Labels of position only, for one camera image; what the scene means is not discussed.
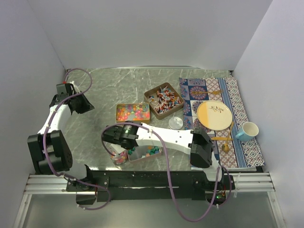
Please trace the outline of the gold tin of gummy candies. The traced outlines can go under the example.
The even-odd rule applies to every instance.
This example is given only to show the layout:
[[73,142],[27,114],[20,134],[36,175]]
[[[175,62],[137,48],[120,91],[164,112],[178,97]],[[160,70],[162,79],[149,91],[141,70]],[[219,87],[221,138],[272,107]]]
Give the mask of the gold tin of gummy candies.
[[150,123],[150,106],[148,103],[130,103],[116,105],[116,122]]

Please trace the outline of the pink tin of star candies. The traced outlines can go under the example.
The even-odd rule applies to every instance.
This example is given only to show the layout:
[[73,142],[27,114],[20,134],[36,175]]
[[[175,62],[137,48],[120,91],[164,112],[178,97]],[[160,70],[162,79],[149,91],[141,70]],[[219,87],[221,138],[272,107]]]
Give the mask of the pink tin of star candies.
[[158,146],[138,146],[127,150],[128,159],[131,163],[156,158],[161,154],[162,148]]

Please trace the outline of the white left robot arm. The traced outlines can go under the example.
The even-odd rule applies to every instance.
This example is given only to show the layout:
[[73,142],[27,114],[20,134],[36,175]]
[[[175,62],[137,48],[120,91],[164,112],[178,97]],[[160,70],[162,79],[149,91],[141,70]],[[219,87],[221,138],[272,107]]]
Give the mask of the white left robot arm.
[[73,112],[83,114],[94,109],[75,82],[57,85],[57,94],[49,105],[49,115],[37,134],[27,139],[30,156],[36,175],[53,175],[45,156],[43,136],[46,134],[48,157],[57,173],[66,173],[73,186],[88,191],[94,187],[95,180],[90,168],[73,161],[71,150],[62,133]]

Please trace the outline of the light blue mug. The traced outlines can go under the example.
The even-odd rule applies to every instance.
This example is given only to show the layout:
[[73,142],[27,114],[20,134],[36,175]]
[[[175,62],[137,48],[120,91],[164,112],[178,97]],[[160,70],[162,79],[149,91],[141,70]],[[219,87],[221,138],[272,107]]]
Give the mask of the light blue mug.
[[239,129],[236,138],[240,141],[247,142],[256,137],[259,133],[258,126],[253,122],[246,122]]

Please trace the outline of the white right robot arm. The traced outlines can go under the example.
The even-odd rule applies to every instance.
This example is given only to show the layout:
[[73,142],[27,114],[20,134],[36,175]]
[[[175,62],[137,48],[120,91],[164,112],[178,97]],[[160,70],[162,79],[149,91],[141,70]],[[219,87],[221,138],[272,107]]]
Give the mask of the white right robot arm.
[[201,128],[173,130],[145,123],[116,123],[104,128],[101,140],[124,149],[158,146],[163,148],[165,154],[168,149],[183,152],[190,156],[192,166],[203,170],[211,188],[219,189],[225,183],[222,168],[214,154],[213,141]]

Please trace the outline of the cream and orange plate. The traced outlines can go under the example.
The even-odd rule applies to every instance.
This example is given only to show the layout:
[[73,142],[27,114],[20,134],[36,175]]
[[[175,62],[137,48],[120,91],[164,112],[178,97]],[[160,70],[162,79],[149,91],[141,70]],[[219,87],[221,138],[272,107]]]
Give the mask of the cream and orange plate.
[[214,131],[227,129],[233,121],[231,110],[224,103],[215,100],[201,103],[197,108],[197,117],[204,127]]

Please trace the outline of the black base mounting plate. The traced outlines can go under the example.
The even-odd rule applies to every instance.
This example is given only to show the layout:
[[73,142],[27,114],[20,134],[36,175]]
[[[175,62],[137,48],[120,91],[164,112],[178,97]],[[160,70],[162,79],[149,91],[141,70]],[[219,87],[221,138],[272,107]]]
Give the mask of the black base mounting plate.
[[[215,203],[222,204],[229,190],[234,190],[233,176],[220,171],[222,178],[215,184],[207,180],[202,171],[172,171],[171,182],[177,199],[211,201],[216,192]],[[171,193],[166,171],[92,171],[90,186],[69,180],[67,192],[77,193],[81,205],[111,200],[164,200]]]

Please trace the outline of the patterned blue cloth mat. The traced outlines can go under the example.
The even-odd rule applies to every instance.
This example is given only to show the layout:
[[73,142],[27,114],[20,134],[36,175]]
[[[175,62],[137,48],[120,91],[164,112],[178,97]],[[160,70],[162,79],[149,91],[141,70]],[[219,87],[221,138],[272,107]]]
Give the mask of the patterned blue cloth mat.
[[[227,137],[229,128],[214,131],[204,127],[198,120],[197,108],[205,101],[215,100],[224,103],[232,112],[234,126],[229,141],[228,153],[222,151],[225,141],[214,141],[214,154],[216,159],[232,170],[257,171],[265,165],[260,146],[255,138],[242,142],[235,138],[240,127],[248,122],[247,113],[239,92],[237,80],[233,77],[227,78],[180,78],[180,94],[184,99],[183,120],[184,128],[192,130],[201,127],[210,137]],[[223,90],[219,95],[201,94],[193,95],[193,91],[216,91]]]

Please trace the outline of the gold fork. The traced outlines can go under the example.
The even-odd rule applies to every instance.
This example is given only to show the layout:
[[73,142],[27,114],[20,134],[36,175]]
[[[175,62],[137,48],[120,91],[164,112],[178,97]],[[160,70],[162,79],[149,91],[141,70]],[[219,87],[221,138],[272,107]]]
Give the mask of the gold fork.
[[216,90],[216,91],[210,91],[210,92],[207,92],[207,91],[193,91],[192,92],[193,95],[201,95],[201,94],[219,95],[221,93],[223,93],[223,90]]

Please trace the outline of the aluminium frame rail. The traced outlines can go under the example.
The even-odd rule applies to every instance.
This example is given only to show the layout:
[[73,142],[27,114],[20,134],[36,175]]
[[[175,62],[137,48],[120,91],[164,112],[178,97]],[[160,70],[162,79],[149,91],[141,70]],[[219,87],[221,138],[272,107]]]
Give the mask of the aluminium frame rail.
[[[286,223],[280,205],[277,201],[275,188],[269,173],[237,172],[232,173],[232,182],[235,184],[236,193],[241,192],[266,192],[270,201],[271,209],[279,228],[285,228]],[[58,195],[72,194],[79,196],[80,190],[68,190],[70,184],[62,177],[54,175],[29,175],[19,211],[17,213],[14,228],[23,227],[29,204],[33,195]]]

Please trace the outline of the clear glass jar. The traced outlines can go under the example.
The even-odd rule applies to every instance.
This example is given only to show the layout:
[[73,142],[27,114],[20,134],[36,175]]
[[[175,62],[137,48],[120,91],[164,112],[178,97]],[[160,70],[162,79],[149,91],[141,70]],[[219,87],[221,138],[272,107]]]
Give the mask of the clear glass jar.
[[122,156],[122,157],[111,157],[112,162],[114,163],[114,165],[116,167],[121,167],[122,165],[124,165],[126,163],[126,161],[128,160],[128,151],[126,150],[126,155]]

